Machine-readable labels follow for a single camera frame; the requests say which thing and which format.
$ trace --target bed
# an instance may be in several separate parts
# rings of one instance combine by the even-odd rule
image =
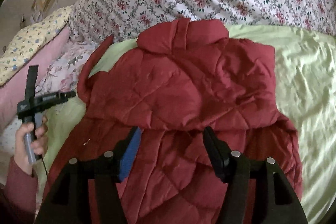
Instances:
[[[235,30],[233,27],[230,33],[275,46],[279,53],[277,77],[289,74],[291,69],[292,75],[287,78],[287,82],[284,81],[283,88],[296,85],[292,90],[292,99],[300,107],[286,105],[287,98],[280,98],[282,104],[278,107],[294,121],[296,128],[304,132],[300,135],[300,154],[304,163],[303,180],[307,181],[305,186],[308,188],[305,189],[302,205],[310,223],[318,223],[335,199],[336,192],[335,189],[326,191],[321,188],[323,180],[328,180],[330,185],[335,184],[332,175],[319,176],[324,167],[328,167],[330,174],[335,173],[331,160],[334,150],[332,144],[335,141],[331,132],[334,131],[334,125],[329,121],[330,127],[321,128],[323,119],[319,119],[334,115],[334,109],[329,103],[333,102],[334,89],[332,59],[335,41],[330,35],[336,35],[335,0],[78,0],[68,17],[71,39],[66,43],[64,53],[50,64],[36,91],[44,93],[75,89],[83,64],[108,35],[113,33],[114,42],[122,42],[136,38],[150,26],[180,17],[190,17],[192,20],[216,18],[225,25],[274,25],[274,29],[267,29],[267,32],[282,37],[282,40],[266,41],[265,38],[274,40],[273,36],[266,36],[267,32],[258,28]],[[290,27],[281,29],[280,25]],[[261,33],[265,35],[264,39],[259,36]],[[315,64],[318,64],[318,69],[308,75],[309,68]],[[293,68],[300,68],[300,73],[297,74]],[[318,71],[325,72],[325,78],[315,79]],[[326,93],[318,92],[319,88],[314,83],[319,82],[325,84],[323,90]],[[305,101],[306,97],[310,97],[310,103]],[[63,108],[66,106],[60,106],[54,111],[63,113]],[[69,121],[70,129],[76,122],[76,119]],[[3,154],[1,162],[4,167],[2,181],[5,177],[5,163],[13,154],[13,132],[18,126],[19,121],[14,119],[0,137]],[[320,139],[312,133],[316,131],[320,132]],[[50,152],[49,168],[59,145],[62,145],[57,136],[53,138],[50,140],[51,146],[54,142],[55,147],[50,149],[53,152]],[[325,153],[318,156],[319,149]]]

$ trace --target jacket sleeve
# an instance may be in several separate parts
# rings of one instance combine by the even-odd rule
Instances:
[[[36,212],[37,188],[36,175],[27,175],[16,165],[12,157],[3,197],[0,198],[0,203],[2,203],[0,206],[7,211],[9,210],[6,213],[13,216],[13,223],[33,224]]]

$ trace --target quilted fabric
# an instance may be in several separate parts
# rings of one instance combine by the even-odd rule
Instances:
[[[203,146],[201,132],[211,126],[231,149],[257,160],[274,157],[301,197],[297,131],[276,107],[273,47],[229,38],[220,20],[180,19],[142,32],[138,48],[87,79],[112,40],[83,67],[77,91],[87,110],[47,185],[70,158],[96,158],[136,125],[142,142],[128,180],[118,185],[128,223],[215,223],[226,185]],[[249,198],[253,193],[251,183]],[[248,206],[246,223],[251,200]],[[99,223],[94,202],[91,217]]]

